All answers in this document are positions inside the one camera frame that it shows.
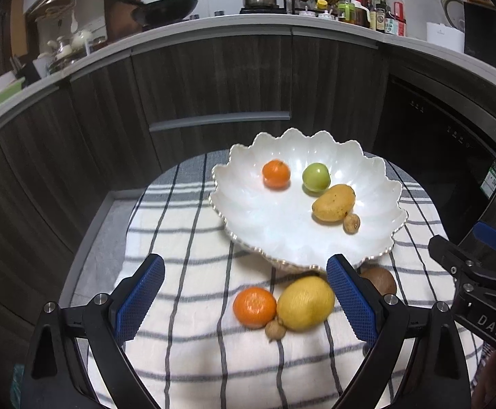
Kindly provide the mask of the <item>brown kiwi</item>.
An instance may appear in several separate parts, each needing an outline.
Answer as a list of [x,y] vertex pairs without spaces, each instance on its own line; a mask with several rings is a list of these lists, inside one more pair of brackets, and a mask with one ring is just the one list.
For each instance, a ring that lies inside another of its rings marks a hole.
[[382,296],[397,293],[397,284],[392,274],[381,267],[373,267],[361,273],[361,276],[371,282]]

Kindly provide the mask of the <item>small brown longan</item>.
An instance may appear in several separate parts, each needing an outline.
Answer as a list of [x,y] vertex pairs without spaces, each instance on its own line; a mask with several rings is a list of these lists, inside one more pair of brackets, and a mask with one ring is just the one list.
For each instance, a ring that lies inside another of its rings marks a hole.
[[342,225],[345,233],[355,234],[359,231],[361,219],[357,214],[350,212],[345,216]]

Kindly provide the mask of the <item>yellow lemon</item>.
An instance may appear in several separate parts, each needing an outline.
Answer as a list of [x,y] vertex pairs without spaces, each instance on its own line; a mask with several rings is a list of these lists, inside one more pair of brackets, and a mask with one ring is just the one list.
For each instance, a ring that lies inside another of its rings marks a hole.
[[291,331],[308,331],[332,313],[336,297],[327,281],[307,276],[290,284],[279,297],[279,322]]

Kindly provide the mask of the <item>large orange mandarin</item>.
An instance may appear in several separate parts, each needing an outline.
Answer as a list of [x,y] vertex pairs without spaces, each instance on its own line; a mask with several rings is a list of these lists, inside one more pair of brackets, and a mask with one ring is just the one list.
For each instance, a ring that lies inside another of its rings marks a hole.
[[237,321],[248,329],[262,329],[275,319],[277,301],[273,294],[260,287],[249,287],[238,293],[232,310]]

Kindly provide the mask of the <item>small orange mandarin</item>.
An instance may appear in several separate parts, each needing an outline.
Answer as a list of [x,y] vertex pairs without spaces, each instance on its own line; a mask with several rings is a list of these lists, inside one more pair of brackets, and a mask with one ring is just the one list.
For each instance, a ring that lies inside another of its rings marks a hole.
[[291,170],[281,160],[272,160],[262,168],[265,186],[272,189],[283,189],[290,184]]

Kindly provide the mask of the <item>built-in black oven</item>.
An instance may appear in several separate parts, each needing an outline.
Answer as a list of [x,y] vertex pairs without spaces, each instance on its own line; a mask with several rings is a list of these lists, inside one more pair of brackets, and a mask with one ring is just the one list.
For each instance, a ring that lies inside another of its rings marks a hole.
[[455,244],[496,193],[496,144],[462,113],[403,78],[388,78],[373,153],[423,187]]

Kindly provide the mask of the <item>white checkered cloth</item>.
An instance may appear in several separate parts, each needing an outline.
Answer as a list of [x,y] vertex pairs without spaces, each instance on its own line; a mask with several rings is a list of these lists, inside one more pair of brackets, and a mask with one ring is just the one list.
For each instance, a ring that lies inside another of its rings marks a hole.
[[73,305],[110,292],[149,253],[164,283],[125,353],[164,408],[330,408],[363,358],[342,310],[310,331],[270,341],[238,322],[240,291],[279,297],[293,276],[244,251],[211,208],[215,151],[170,168],[134,199],[117,200],[83,265]]

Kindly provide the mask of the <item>yellow mango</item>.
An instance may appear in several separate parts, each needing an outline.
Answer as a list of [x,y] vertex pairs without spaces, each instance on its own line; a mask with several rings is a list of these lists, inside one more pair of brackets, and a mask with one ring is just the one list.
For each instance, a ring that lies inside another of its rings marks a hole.
[[353,209],[356,195],[352,187],[339,184],[332,186],[312,205],[312,212],[317,220],[325,223],[342,221]]

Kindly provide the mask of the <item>green round fruit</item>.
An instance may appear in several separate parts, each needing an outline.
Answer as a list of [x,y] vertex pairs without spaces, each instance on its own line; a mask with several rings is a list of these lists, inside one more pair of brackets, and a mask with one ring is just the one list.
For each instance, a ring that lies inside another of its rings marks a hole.
[[310,192],[325,191],[329,187],[330,181],[329,171],[324,164],[313,163],[304,169],[304,188]]

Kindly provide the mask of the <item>white scalloped ceramic bowl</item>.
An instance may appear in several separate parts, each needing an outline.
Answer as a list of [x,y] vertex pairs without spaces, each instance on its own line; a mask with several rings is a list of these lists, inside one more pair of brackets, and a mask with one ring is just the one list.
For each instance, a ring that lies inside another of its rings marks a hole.
[[[262,168],[272,160],[290,167],[290,184],[283,189],[264,184]],[[304,190],[301,177],[312,163],[327,167],[332,184],[353,188],[352,211],[361,219],[357,233],[314,217],[316,197]],[[384,160],[365,156],[356,140],[337,142],[325,130],[311,136],[296,128],[279,137],[261,132],[249,146],[233,145],[227,161],[214,166],[212,178],[209,202],[228,237],[288,271],[324,271],[335,254],[359,267],[391,252],[393,236],[408,218],[400,207],[401,182],[388,178]]]

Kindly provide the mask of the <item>white electric kettle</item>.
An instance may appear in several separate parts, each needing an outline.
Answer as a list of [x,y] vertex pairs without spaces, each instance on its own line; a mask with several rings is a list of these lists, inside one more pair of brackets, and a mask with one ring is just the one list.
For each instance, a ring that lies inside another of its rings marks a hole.
[[448,26],[465,32],[464,4],[467,0],[439,0]]

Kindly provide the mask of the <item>green jar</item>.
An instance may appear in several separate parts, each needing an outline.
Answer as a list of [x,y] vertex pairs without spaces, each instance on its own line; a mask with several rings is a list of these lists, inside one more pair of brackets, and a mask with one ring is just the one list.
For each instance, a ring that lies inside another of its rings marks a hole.
[[355,5],[352,2],[340,2],[337,5],[338,21],[354,24],[356,21]]

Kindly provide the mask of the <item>green cutting board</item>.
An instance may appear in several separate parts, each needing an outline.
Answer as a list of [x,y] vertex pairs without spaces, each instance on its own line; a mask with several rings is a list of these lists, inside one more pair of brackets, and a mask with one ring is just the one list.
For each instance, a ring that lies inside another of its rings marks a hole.
[[25,85],[25,78],[16,79],[10,83],[3,90],[0,91],[0,104],[11,98],[16,93],[22,91]]

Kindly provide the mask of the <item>white teapot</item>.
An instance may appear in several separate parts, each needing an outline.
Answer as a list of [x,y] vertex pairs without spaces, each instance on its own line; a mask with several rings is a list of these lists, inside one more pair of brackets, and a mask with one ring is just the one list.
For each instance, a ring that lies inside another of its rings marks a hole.
[[94,36],[91,31],[79,30],[71,38],[71,47],[73,52],[83,51],[86,55],[90,54],[90,45]]

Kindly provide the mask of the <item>black wok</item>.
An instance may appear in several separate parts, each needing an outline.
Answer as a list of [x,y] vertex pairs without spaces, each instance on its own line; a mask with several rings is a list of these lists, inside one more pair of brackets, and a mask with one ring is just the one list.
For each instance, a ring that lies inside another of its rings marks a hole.
[[144,3],[139,0],[118,0],[132,5],[131,18],[142,27],[162,27],[180,22],[196,8],[198,0],[156,0]]

